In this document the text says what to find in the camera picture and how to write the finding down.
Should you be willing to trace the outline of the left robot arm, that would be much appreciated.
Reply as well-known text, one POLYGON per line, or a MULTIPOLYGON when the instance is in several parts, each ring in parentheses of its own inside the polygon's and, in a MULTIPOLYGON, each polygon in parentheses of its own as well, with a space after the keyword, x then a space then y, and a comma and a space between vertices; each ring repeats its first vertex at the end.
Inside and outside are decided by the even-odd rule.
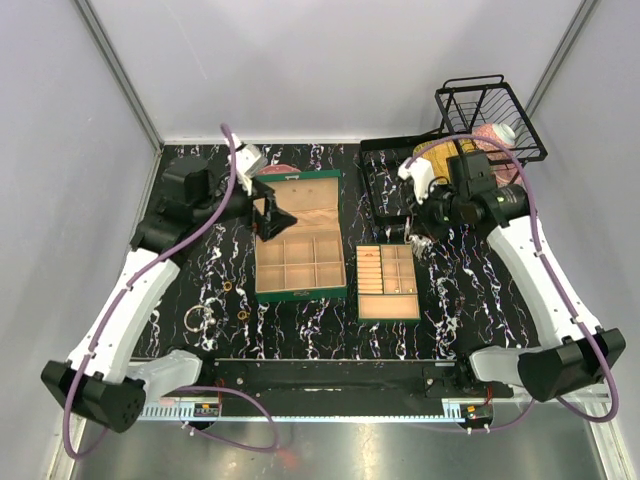
POLYGON ((270 240, 296 223, 258 180, 267 165, 263 156, 239 153, 229 176, 216 177, 206 160, 189 156, 162 174, 158 202, 138 224, 99 317, 65 361, 50 360, 41 373, 65 421, 76 414, 121 433, 168 393, 186 388, 203 396, 214 388, 213 359, 194 347, 175 347, 139 367, 129 363, 152 311, 213 224, 242 218, 270 240))

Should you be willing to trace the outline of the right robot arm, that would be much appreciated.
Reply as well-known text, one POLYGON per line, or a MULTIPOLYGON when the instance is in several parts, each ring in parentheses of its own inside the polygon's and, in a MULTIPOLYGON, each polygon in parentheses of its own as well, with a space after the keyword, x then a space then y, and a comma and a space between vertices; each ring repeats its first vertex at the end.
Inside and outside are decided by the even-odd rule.
POLYGON ((502 260, 527 305, 538 346, 479 348, 454 371, 454 384, 476 396, 490 382, 524 388, 538 402, 563 400, 607 382, 618 396, 611 369, 626 348, 617 328, 604 329, 570 285, 543 235, 541 221, 520 185, 498 185, 484 152, 450 160, 452 179, 440 182, 431 163, 407 158, 398 176, 413 188, 412 217, 433 239, 469 225, 502 260))

